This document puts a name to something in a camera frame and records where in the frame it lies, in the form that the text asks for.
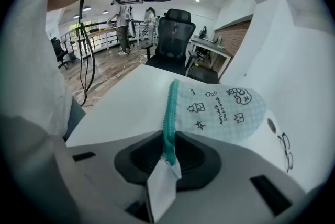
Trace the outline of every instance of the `wooden floor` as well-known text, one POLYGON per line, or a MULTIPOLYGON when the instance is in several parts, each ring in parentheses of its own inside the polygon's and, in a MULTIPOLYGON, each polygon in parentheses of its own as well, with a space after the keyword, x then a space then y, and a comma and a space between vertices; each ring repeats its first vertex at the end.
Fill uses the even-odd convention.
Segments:
MULTIPOLYGON (((87 101, 83 106, 83 109, 86 112, 88 112, 99 101, 99 98, 97 97, 103 97, 117 82, 122 80, 122 78, 129 72, 138 67, 141 59, 143 64, 146 63, 147 58, 141 57, 141 55, 146 54, 146 50, 141 49, 140 46, 131 46, 132 51, 129 55, 118 55, 119 46, 112 47, 109 50, 104 50, 95 54, 96 67, 94 81, 90 90, 88 90, 87 101)), ((154 53, 154 50, 155 46, 151 48, 151 53, 154 53)), ((65 78, 68 88, 72 91, 73 96, 81 104, 84 100, 84 93, 83 91, 80 91, 83 89, 80 81, 80 60, 69 63, 69 68, 67 70, 62 67, 60 68, 60 71, 65 78)), ((86 59, 84 59, 84 63, 82 64, 82 80, 84 84, 85 72, 86 59)), ((88 58, 87 85, 90 82, 91 75, 92 59, 88 58)))

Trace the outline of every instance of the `teal zipper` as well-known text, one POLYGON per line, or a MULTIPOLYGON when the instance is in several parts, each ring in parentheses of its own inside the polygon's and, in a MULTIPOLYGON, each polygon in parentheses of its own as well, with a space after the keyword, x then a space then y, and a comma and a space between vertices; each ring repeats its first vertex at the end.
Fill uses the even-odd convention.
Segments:
POLYGON ((174 137, 178 86, 178 79, 174 79, 174 81, 170 84, 169 96, 167 98, 167 106, 163 123, 163 154, 171 166, 174 166, 176 164, 176 155, 174 153, 174 137))

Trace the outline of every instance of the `white shirt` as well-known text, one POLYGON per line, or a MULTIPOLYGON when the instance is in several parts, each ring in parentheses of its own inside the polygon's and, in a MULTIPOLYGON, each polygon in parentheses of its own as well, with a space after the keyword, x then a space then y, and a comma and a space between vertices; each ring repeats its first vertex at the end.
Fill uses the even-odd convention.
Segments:
POLYGON ((128 22, 126 21, 124 17, 124 13, 128 9, 127 5, 113 5, 113 12, 111 14, 111 19, 113 19, 116 16, 116 27, 122 27, 122 26, 127 26, 128 22))
POLYGON ((47 2, 15 0, 6 18, 0 40, 0 113, 63 136, 72 94, 45 32, 47 2))
POLYGON ((155 15, 152 11, 150 11, 150 14, 148 16, 148 20, 151 20, 151 22, 148 23, 149 26, 155 25, 155 15))

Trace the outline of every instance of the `cartoon drawing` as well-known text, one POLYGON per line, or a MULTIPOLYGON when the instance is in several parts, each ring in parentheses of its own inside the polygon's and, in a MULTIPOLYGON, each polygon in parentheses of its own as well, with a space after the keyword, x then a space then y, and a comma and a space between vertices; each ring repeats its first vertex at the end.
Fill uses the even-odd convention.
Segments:
POLYGON ((209 97, 209 96, 216 96, 217 93, 218 93, 218 92, 216 92, 216 91, 214 91, 213 93, 211 93, 211 92, 207 92, 207 93, 205 94, 205 96, 207 96, 207 97, 209 97))
POLYGON ((198 113, 199 111, 205 111, 205 106, 203 103, 193 103, 192 105, 190 105, 187 109, 189 112, 196 112, 198 113))
POLYGON ((246 105, 251 101, 251 95, 245 89, 233 88, 227 91, 228 95, 233 95, 236 103, 246 105))
POLYGON ((244 116, 243 113, 237 113, 235 114, 235 119, 234 121, 237 122, 237 124, 240 124, 241 122, 244 122, 244 116))
POLYGON ((204 126, 206 125, 203 125, 201 121, 198 121, 195 126, 198 126, 198 128, 201 128, 201 130, 203 129, 204 126))

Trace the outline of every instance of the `chair headrest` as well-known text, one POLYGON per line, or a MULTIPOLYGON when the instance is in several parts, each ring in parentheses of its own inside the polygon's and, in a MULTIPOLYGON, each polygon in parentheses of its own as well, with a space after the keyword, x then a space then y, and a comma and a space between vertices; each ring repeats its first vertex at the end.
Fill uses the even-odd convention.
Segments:
POLYGON ((167 20, 180 22, 180 23, 191 23, 191 14, 188 11, 169 9, 167 11, 165 18, 167 20))

